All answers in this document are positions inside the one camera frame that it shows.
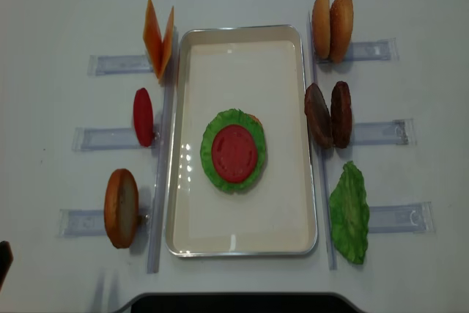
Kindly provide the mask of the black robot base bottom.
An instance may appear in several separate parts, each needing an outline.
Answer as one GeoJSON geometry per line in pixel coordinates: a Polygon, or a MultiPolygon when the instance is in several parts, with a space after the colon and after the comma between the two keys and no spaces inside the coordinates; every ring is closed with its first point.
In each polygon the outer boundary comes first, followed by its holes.
{"type": "Polygon", "coordinates": [[[331,295],[213,294],[150,295],[132,304],[132,312],[356,312],[331,295]]]}

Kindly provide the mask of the dark robot arm left edge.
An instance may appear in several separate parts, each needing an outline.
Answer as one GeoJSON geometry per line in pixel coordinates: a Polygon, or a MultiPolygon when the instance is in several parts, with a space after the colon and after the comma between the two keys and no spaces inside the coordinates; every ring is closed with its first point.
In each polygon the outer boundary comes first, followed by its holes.
{"type": "Polygon", "coordinates": [[[7,241],[0,242],[0,286],[3,285],[13,260],[10,243],[7,241]]]}

